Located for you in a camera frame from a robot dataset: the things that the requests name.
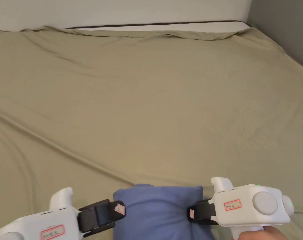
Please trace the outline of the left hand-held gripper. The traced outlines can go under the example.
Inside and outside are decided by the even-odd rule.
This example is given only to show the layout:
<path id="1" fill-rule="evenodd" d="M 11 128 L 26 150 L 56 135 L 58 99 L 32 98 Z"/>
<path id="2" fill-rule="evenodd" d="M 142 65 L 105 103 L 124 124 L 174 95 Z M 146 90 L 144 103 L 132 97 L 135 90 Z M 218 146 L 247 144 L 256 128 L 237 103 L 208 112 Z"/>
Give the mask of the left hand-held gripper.
<path id="1" fill-rule="evenodd" d="M 0 228 L 0 240 L 81 240 L 112 229 L 126 216 L 122 201 L 105 199 L 79 210 L 71 187 L 56 192 L 48 211 L 24 216 Z"/>

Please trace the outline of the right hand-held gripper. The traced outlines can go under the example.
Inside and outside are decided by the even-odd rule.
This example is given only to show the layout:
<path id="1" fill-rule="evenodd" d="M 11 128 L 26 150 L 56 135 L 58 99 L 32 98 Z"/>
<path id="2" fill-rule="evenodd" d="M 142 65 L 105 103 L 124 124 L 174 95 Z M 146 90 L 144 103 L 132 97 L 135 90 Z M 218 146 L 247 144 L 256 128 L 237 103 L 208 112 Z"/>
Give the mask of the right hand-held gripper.
<path id="1" fill-rule="evenodd" d="M 289 223 L 294 214 L 293 202 L 277 188 L 255 184 L 234 187 L 224 177 L 213 177 L 211 183 L 215 191 L 213 198 L 187 209 L 190 223 L 218 223 L 230 228 L 233 239 L 237 240 L 243 232 Z"/>

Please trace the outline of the person's right hand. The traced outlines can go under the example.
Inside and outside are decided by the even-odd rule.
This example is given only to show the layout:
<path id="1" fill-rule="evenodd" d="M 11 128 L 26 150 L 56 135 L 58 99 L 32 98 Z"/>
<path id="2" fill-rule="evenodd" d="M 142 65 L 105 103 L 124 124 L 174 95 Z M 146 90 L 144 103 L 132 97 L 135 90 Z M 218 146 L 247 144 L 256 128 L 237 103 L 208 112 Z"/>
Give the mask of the person's right hand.
<path id="1" fill-rule="evenodd" d="M 265 226 L 264 230 L 242 232 L 238 240 L 288 240 L 277 228 Z"/>

